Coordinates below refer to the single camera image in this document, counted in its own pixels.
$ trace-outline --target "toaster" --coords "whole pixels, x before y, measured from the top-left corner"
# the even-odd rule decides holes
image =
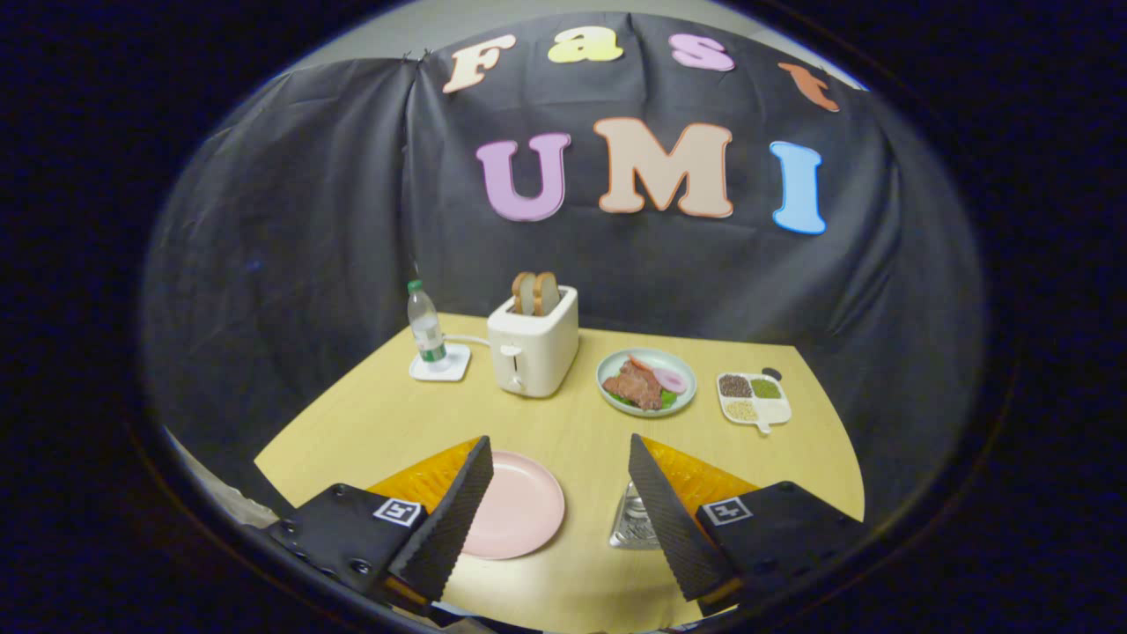
[[[579,350],[579,293],[559,286],[560,302],[543,316],[513,311],[508,297],[489,315],[489,346],[497,386],[523,396],[551,396]]]

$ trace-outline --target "wooden table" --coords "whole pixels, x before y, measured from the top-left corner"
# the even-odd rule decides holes
[[[442,314],[447,334],[486,338],[481,316]],[[624,348],[657,348],[696,374],[696,398],[663,419],[615,411],[595,387],[595,367]],[[488,349],[456,384],[419,383],[409,330],[345,375],[301,413],[255,464],[293,506],[344,482],[367,488],[442,449],[488,435],[495,450],[523,454],[559,480],[567,514],[556,537],[507,561],[462,555],[444,602],[548,632],[646,632],[696,620],[660,551],[607,545],[630,476],[630,435],[696,456],[760,486],[790,480],[860,520],[864,492],[853,447],[817,379],[791,347],[638,336],[580,329],[579,352],[547,400],[497,387]],[[716,378],[775,368],[793,416],[770,436],[728,422]]]

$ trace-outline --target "pink plate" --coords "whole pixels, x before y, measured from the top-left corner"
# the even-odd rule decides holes
[[[564,491],[540,464],[494,452],[494,477],[473,516],[462,552],[507,560],[543,546],[564,523]]]

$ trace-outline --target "plastic bottle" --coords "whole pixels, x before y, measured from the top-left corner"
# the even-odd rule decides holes
[[[407,321],[415,333],[419,358],[427,364],[435,364],[437,368],[446,359],[446,345],[443,343],[442,329],[438,328],[438,311],[423,291],[421,279],[408,282],[407,292],[411,293],[407,298]]]

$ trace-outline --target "yellow letter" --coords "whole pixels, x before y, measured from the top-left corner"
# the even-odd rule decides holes
[[[584,60],[609,62],[622,56],[622,48],[614,43],[614,32],[605,26],[569,28],[557,35],[556,42],[548,51],[548,59],[558,64]]]
[[[514,44],[516,44],[515,35],[502,35],[489,42],[455,51],[454,72],[451,73],[450,81],[442,87],[442,91],[450,93],[479,83],[486,75],[478,72],[478,66],[485,70],[494,68],[500,59],[498,48],[512,48]]]
[[[613,117],[595,122],[595,133],[606,139],[610,162],[610,189],[598,206],[611,213],[633,213],[646,204],[635,190],[635,173],[641,179],[657,208],[673,202],[683,178],[689,178],[685,195],[677,202],[689,215],[725,217],[731,215],[724,172],[724,152],[731,141],[727,127],[692,123],[668,154],[649,127],[637,118]]]

